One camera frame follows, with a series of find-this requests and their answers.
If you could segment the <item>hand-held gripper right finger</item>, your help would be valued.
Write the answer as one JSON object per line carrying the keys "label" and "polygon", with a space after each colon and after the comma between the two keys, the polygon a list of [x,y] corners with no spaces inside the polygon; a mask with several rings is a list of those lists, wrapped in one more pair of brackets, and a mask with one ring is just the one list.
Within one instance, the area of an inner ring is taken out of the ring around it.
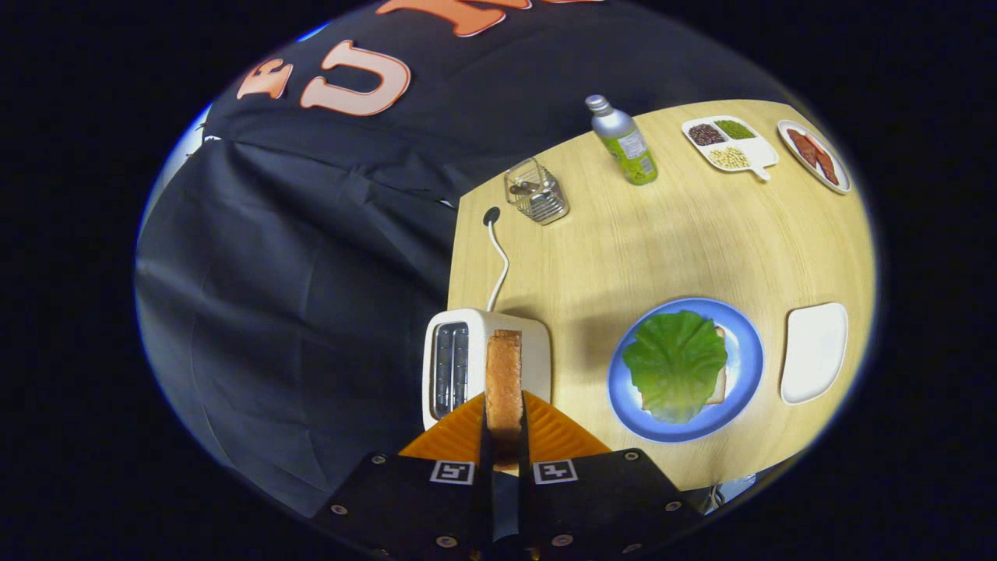
{"label": "hand-held gripper right finger", "polygon": [[706,521],[650,456],[523,394],[519,530],[533,560],[649,560]]}

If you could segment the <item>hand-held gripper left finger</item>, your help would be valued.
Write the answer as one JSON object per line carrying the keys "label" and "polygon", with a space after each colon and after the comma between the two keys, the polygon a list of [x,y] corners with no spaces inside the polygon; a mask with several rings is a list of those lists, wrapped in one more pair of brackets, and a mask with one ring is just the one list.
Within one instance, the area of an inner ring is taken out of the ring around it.
{"label": "hand-held gripper left finger", "polygon": [[364,456],[311,525],[365,560],[478,560],[491,542],[485,396],[398,453]]}

